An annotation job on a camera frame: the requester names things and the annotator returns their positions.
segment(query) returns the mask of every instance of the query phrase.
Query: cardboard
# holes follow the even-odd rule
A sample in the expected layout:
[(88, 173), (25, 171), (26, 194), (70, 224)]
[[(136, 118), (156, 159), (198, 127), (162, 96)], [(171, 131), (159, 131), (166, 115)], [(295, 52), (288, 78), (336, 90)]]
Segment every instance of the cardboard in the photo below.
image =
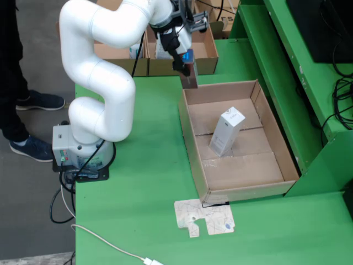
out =
[[(217, 157), (208, 146), (217, 123), (214, 117), (230, 104), (250, 122), (230, 152)], [(284, 194), (299, 179), (258, 81), (186, 89), (179, 114), (192, 175), (205, 205)]]
[[(116, 49), (109, 47), (105, 44), (94, 44), (95, 54), (108, 62), (119, 65), (127, 72), (132, 74), (135, 59), (130, 59), (129, 49)], [(147, 50), (147, 37), (143, 39), (143, 58), (138, 59), (135, 76), (147, 76), (148, 72), (148, 50)]]
[[(202, 0), (202, 1), (214, 7), (221, 6), (221, 0)], [(231, 3), (232, 5), (230, 5), (228, 0), (224, 0), (223, 11), (221, 12), (221, 17), (219, 21), (217, 21), (217, 18), (220, 14), (220, 9), (210, 7), (196, 0), (195, 8), (197, 13), (208, 11), (210, 27), (212, 29), (212, 33), (215, 39), (226, 39), (229, 37), (231, 33), (233, 22), (236, 16), (235, 14), (232, 14), (232, 13), (237, 12), (237, 9), (239, 6), (239, 0), (231, 0)]]
[[(156, 36), (150, 26), (147, 27), (147, 41), (149, 54), (149, 76), (177, 76), (173, 70), (173, 60), (156, 59)], [(199, 75), (214, 74), (218, 63), (218, 52), (212, 32), (207, 29), (205, 33), (196, 31), (192, 34), (192, 47), (196, 59)]]
[(97, 5), (105, 7), (106, 9), (116, 11), (123, 0), (98, 0)]

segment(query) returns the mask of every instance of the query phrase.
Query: sneaker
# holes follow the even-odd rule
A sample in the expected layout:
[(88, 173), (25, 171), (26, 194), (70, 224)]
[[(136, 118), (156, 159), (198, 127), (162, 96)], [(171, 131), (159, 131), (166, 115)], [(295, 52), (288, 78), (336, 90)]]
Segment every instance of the sneaker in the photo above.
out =
[(59, 110), (65, 106), (65, 100), (56, 95), (42, 94), (34, 90), (30, 90), (29, 95), (28, 99), (16, 101), (16, 110)]
[(10, 141), (10, 148), (13, 152), (33, 158), (38, 162), (52, 162), (52, 146), (36, 137), (29, 136), (24, 146), (19, 146)]

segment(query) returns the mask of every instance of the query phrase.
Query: robotic arm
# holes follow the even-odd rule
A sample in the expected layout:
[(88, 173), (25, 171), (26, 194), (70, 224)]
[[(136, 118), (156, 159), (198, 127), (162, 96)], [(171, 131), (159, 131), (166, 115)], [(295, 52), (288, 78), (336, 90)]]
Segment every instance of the robotic arm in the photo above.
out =
[(89, 97), (71, 103), (71, 125), (54, 127), (53, 151), (58, 165), (80, 168), (104, 139), (96, 155), (100, 159), (90, 166), (103, 168), (113, 156), (112, 142), (130, 134), (135, 83), (123, 68), (95, 55), (93, 44), (97, 40), (115, 48), (130, 47), (139, 42), (148, 25), (159, 33), (164, 49), (174, 57), (173, 68), (189, 75), (180, 54), (191, 48), (191, 32), (206, 30), (208, 21), (205, 13), (192, 16), (188, 0), (124, 0), (116, 11), (87, 0), (70, 0), (63, 6), (60, 36), (65, 71), (76, 84), (101, 95), (104, 103)]

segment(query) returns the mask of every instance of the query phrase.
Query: white cable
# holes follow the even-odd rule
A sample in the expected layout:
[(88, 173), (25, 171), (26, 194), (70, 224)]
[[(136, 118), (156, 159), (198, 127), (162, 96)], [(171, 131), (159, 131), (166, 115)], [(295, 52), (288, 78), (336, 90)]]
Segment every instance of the white cable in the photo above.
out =
[(236, 11), (234, 10), (232, 1), (231, 1), (231, 0), (228, 0), (228, 2), (229, 2), (229, 4), (231, 5), (231, 8), (232, 8), (233, 13), (235, 13)]
[(142, 260), (142, 261), (145, 261), (145, 259), (142, 258), (142, 257), (140, 257), (140, 256), (131, 254), (131, 253), (127, 252), (127, 251), (124, 251), (124, 250), (122, 250), (122, 249), (120, 249), (120, 248), (114, 246), (112, 243), (109, 243), (109, 242), (108, 242), (107, 240), (105, 240), (104, 238), (100, 237), (100, 236), (97, 235), (96, 233), (90, 231), (89, 229), (87, 229), (87, 228), (85, 228), (85, 227), (83, 227), (83, 226), (80, 226), (80, 225), (71, 225), (71, 227), (78, 227), (78, 228), (81, 228), (81, 229), (83, 229), (84, 231), (89, 232), (91, 235), (95, 236), (96, 238), (102, 240), (104, 243), (108, 244), (108, 245), (111, 246), (112, 248), (115, 248), (116, 250), (118, 250), (118, 251), (120, 251), (120, 252), (122, 252), (122, 253), (125, 253), (125, 254), (127, 254), (127, 255), (129, 255), (129, 256), (131, 256), (131, 257), (135, 257), (135, 258), (138, 258), (138, 259), (140, 259), (140, 260)]
[(71, 212), (70, 208), (69, 208), (69, 207), (67, 206), (67, 204), (66, 204), (66, 201), (65, 201), (65, 198), (64, 198), (64, 192), (62, 191), (62, 185), (61, 185), (61, 196), (62, 196), (62, 200), (63, 200), (63, 202), (64, 202), (64, 204), (65, 204), (66, 209), (70, 212), (70, 214), (71, 214), (74, 218), (76, 218), (76, 216)]

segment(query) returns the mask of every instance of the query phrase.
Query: black monitor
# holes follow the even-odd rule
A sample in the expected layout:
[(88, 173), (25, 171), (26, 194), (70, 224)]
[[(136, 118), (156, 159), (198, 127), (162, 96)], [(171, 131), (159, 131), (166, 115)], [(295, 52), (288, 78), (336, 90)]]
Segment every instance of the black monitor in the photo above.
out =
[(352, 0), (287, 0), (315, 62), (353, 62)]

